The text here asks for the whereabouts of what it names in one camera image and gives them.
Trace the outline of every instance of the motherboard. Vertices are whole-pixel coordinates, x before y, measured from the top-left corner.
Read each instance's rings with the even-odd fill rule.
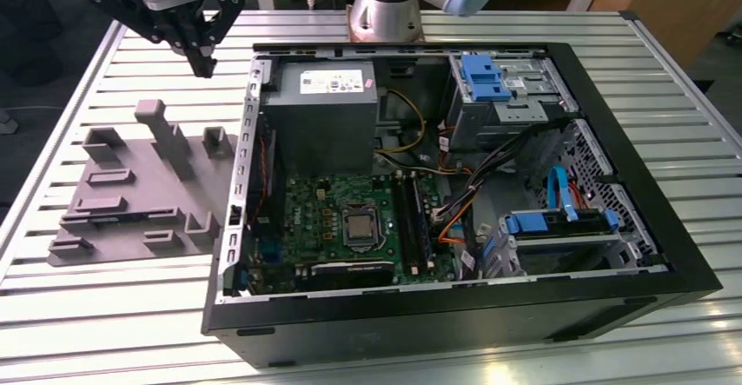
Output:
[[[289,179],[281,239],[259,241],[264,293],[452,281],[439,201],[431,174]]]

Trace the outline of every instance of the green circuit board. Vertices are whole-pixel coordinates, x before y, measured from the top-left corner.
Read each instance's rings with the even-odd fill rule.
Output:
[[[293,292],[296,265],[308,262],[362,259],[392,262],[394,283],[400,285],[452,280],[454,264],[447,246],[444,252],[435,255],[432,271],[418,275],[404,271],[391,184],[391,176],[331,176],[288,180],[280,263],[263,266],[271,293]],[[438,207],[440,200],[434,176],[418,176],[418,186],[426,207]],[[363,253],[350,248],[343,239],[343,210],[360,205],[375,208],[382,238],[382,246]],[[432,249],[440,251],[432,232],[430,238]]]

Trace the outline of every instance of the expansion slot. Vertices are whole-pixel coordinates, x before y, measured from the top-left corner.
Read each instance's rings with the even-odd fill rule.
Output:
[[[415,174],[398,172],[392,181],[394,210],[404,272],[418,275],[434,268],[426,212]]]

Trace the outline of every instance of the sticker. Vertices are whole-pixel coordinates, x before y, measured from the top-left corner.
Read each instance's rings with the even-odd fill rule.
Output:
[[[447,137],[439,137],[438,138],[438,146],[440,146],[440,150],[443,150],[444,152],[448,151],[448,138]]]
[[[506,87],[508,88],[524,88],[526,84],[520,78],[506,78]]]
[[[301,94],[363,92],[360,70],[305,70],[299,79]]]
[[[462,252],[462,262],[470,270],[474,270],[474,264],[476,261],[474,260],[474,256],[471,256],[466,250]]]

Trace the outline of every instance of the metal work surface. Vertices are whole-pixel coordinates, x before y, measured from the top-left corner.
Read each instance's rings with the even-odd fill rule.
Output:
[[[344,13],[244,12],[213,79],[112,26],[0,228],[0,382],[738,383],[742,378],[742,160],[738,136],[643,26],[614,13],[423,14],[430,42],[571,43],[725,289],[588,342],[257,372],[199,332],[209,256],[52,268],[92,126],[147,138],[139,99],[161,98],[185,136],[236,132],[256,42],[346,41]]]

